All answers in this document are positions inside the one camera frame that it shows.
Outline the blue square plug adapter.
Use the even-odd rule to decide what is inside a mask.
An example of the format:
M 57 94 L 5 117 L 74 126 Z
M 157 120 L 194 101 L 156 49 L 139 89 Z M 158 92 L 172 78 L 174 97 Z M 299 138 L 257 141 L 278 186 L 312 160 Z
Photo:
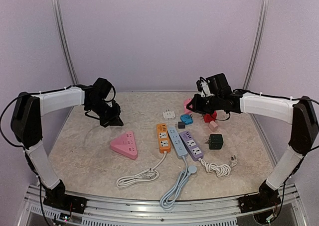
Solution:
M 185 125 L 193 124 L 192 114 L 182 114 L 180 120 L 185 123 Z

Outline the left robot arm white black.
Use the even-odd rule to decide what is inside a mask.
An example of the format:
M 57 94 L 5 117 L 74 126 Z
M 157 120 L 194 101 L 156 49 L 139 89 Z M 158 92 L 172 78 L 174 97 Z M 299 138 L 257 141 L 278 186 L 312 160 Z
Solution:
M 42 117 L 57 110 L 83 106 L 85 115 L 94 112 L 100 126 L 123 126 L 121 108 L 114 98 L 107 96 L 115 87 L 99 78 L 93 85 L 75 85 L 47 92 L 21 92 L 16 98 L 11 129 L 19 145 L 30 159 L 41 183 L 55 189 L 60 179 L 54 172 L 43 146 Z

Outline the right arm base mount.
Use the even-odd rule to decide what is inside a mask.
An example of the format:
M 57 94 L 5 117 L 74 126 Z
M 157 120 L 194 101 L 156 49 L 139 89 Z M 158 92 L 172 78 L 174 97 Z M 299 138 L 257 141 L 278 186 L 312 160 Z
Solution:
M 264 181 L 259 187 L 259 192 L 244 195 L 238 198 L 241 213 L 257 211 L 281 204 L 278 189 L 271 189 Z

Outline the light blue power strip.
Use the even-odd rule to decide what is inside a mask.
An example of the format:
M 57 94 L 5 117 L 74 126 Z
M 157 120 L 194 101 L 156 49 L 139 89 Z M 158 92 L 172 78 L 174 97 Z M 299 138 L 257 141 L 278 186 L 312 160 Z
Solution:
M 169 138 L 173 144 L 173 147 L 175 149 L 177 157 L 179 159 L 181 159 L 183 157 L 185 158 L 188 155 L 188 152 L 187 152 L 187 150 L 182 142 L 182 139 L 179 136 L 176 128 L 174 126 L 169 126 L 167 128 L 167 132 L 168 132 Z

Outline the red cube adapter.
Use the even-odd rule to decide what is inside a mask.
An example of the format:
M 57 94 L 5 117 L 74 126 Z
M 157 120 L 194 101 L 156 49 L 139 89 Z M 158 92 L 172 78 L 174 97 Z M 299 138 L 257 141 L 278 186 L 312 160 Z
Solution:
M 213 114 L 205 114 L 203 116 L 204 122 L 205 123 L 210 123 L 211 121 L 216 121 L 217 119 L 217 112 L 215 111 Z

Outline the pink triangular power strip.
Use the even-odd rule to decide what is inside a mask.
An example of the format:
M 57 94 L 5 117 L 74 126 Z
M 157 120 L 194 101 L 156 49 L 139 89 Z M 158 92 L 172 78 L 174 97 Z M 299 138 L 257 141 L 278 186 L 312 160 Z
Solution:
M 129 130 L 110 142 L 110 148 L 116 153 L 135 160 L 138 151 L 133 131 Z

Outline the white charger plug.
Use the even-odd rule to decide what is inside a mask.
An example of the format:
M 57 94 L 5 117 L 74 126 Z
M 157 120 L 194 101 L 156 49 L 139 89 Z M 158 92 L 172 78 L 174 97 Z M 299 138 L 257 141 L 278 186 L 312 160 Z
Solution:
M 175 114 L 174 111 L 165 110 L 165 111 L 162 112 L 162 117 L 164 119 L 171 120 L 171 119 L 175 119 L 176 118 L 176 114 Z

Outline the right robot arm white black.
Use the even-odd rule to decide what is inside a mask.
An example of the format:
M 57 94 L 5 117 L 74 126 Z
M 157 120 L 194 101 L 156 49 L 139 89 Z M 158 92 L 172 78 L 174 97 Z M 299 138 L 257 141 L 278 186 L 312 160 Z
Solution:
M 271 144 L 281 144 L 278 150 L 273 150 L 277 164 L 265 181 L 268 189 L 255 197 L 255 204 L 265 208 L 275 198 L 273 191 L 297 171 L 313 149 L 319 133 L 318 106 L 318 101 L 307 96 L 279 97 L 237 89 L 225 95 L 195 94 L 186 107 L 200 114 L 216 111 L 249 114 L 260 123 Z

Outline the purple power strip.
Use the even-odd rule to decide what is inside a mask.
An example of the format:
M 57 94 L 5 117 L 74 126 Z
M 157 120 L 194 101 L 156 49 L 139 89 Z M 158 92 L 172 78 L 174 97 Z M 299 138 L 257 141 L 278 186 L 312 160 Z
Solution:
M 203 159 L 204 153 L 189 131 L 179 133 L 182 142 L 193 161 Z

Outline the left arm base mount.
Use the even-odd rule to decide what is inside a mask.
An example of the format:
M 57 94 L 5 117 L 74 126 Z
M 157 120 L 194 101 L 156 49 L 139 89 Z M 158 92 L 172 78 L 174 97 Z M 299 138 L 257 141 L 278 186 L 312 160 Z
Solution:
M 59 184 L 53 189 L 43 186 L 45 189 L 44 204 L 56 209 L 71 213 L 84 214 L 87 199 L 84 197 L 69 195 L 65 193 L 65 185 L 60 180 Z

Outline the small pink charger plug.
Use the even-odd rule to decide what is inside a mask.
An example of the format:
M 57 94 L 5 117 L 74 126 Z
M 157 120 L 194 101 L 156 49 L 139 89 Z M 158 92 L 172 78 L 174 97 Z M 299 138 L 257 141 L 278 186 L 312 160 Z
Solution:
M 216 132 L 218 130 L 218 124 L 215 121 L 211 121 L 208 126 L 212 132 Z

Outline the dark green cube adapter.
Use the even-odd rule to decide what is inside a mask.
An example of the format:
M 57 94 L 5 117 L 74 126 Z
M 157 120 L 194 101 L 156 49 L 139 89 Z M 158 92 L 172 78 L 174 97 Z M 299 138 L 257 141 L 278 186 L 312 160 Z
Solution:
M 205 142 L 210 150 L 220 150 L 224 144 L 222 134 L 210 134 L 209 139 Z

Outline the black charger plug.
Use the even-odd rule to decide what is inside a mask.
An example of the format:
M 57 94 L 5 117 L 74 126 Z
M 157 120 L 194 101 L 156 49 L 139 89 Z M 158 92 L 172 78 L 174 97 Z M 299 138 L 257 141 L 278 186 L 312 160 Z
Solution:
M 186 124 L 183 121 L 179 121 L 178 123 L 175 124 L 175 127 L 178 129 L 185 129 Z

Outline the orange power strip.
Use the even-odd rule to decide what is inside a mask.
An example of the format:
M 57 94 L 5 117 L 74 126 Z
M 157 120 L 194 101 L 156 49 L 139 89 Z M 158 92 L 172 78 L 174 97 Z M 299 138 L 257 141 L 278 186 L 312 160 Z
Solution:
M 160 153 L 170 153 L 171 145 L 169 141 L 167 125 L 165 123 L 159 123 L 156 125 L 156 129 Z

